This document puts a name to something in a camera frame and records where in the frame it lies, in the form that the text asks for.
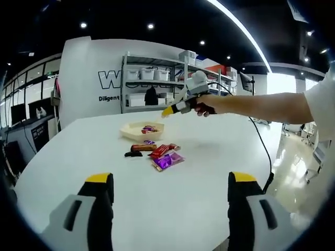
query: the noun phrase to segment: metal shelf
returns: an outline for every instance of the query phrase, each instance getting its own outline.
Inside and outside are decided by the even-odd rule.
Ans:
[[[175,81],[162,81],[162,80],[146,80],[146,79],[138,79],[138,80],[126,80],[126,85],[170,85],[172,87],[184,87],[184,82],[175,82]]]
[[[144,64],[144,65],[158,65],[175,67],[177,65],[184,65],[184,62],[174,59],[160,59],[149,56],[127,55],[127,64]]]
[[[124,112],[159,111],[159,110],[164,110],[166,107],[168,107],[168,105],[132,106],[132,107],[125,107]]]
[[[174,60],[174,59],[159,59],[159,58],[153,58],[148,56],[136,56],[136,55],[128,55],[127,56],[127,64],[147,64],[147,65],[158,65],[158,66],[169,66],[169,67],[176,67],[178,69],[183,69],[185,62]],[[207,70],[202,67],[198,67],[195,65],[188,64],[188,69],[191,72],[196,72],[198,70],[201,70],[205,72],[209,76],[213,77],[219,77],[219,74],[217,72],[213,72],[210,70]],[[225,76],[221,74],[221,79],[224,81],[233,81],[233,79],[229,76]]]
[[[126,71],[128,68],[128,65],[152,65],[152,66],[165,66],[171,68],[171,79],[174,80],[175,72],[176,70],[183,70],[184,71],[184,82],[187,81],[188,73],[189,72],[196,72],[198,70],[201,70],[205,72],[205,74],[208,77],[214,77],[217,79],[217,82],[221,84],[222,82],[225,82],[226,84],[230,84],[228,82],[232,82],[233,79],[229,76],[225,76],[221,74],[221,71],[219,70],[218,73],[210,71],[208,69],[198,67],[195,65],[190,65],[188,63],[188,58],[185,57],[185,62],[174,60],[174,59],[164,59],[164,58],[155,58],[151,56],[138,56],[138,55],[128,55],[126,54],[123,57],[122,60],[122,75],[121,75],[121,112],[136,112],[136,111],[155,111],[155,110],[163,110],[167,107],[167,105],[157,105],[157,106],[139,106],[139,107],[127,107],[126,106],[126,97],[127,92],[129,92],[129,89],[126,87],[130,86],[138,86],[141,85],[142,87],[145,87],[145,85],[158,85],[158,86],[166,86],[173,88],[173,96],[176,94],[176,87],[177,88],[183,88],[185,86],[184,82],[175,82],[175,81],[156,81],[156,80],[127,80],[126,79]],[[212,88],[212,92],[217,92],[220,94],[220,90]]]

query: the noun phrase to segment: purple candy wrapper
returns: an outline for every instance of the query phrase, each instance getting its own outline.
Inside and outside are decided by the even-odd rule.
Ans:
[[[151,141],[151,140],[145,140],[144,143],[145,143],[145,144],[148,144],[148,145],[155,144],[155,142],[153,142],[153,141]]]
[[[171,151],[168,154],[165,154],[163,157],[154,159],[153,165],[158,171],[163,171],[170,166],[183,162],[184,158],[177,154],[175,151]]]

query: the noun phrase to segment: beige bowl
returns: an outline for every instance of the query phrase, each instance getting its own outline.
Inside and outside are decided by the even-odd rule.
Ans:
[[[156,127],[158,129],[158,132],[143,134],[141,130],[146,125]],[[120,130],[122,136],[132,140],[136,140],[140,143],[143,143],[144,140],[159,140],[163,131],[164,124],[149,121],[125,124]]]

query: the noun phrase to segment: round table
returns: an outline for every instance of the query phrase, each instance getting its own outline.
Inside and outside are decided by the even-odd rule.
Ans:
[[[36,232],[87,177],[114,176],[114,250],[213,250],[229,236],[228,174],[256,177],[264,187],[269,160],[247,117],[209,118],[175,114],[165,124],[162,143],[181,146],[183,163],[158,172],[149,159],[128,157],[131,142],[119,129],[126,123],[155,121],[159,111],[78,119],[46,144],[20,176],[15,191],[23,216]],[[281,124],[257,124],[272,162]]]

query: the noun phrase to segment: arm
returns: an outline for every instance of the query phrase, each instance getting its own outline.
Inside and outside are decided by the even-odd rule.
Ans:
[[[280,93],[259,96],[203,95],[198,103],[212,106],[216,113],[236,113],[267,121],[301,124],[313,121],[304,94]]]

